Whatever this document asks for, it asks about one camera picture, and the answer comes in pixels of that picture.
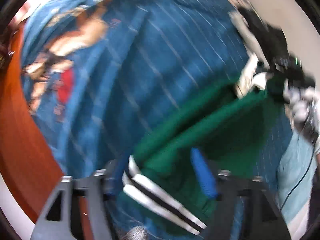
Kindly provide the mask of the grey gloved hand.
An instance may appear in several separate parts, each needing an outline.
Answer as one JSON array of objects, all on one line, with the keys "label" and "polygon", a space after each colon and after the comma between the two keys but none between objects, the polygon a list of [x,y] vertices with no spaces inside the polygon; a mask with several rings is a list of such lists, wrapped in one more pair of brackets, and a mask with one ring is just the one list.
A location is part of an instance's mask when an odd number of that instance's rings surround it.
[{"label": "grey gloved hand", "polygon": [[283,97],[289,103],[293,125],[298,131],[311,125],[313,131],[319,131],[319,91],[313,87],[298,89],[285,88]]}]

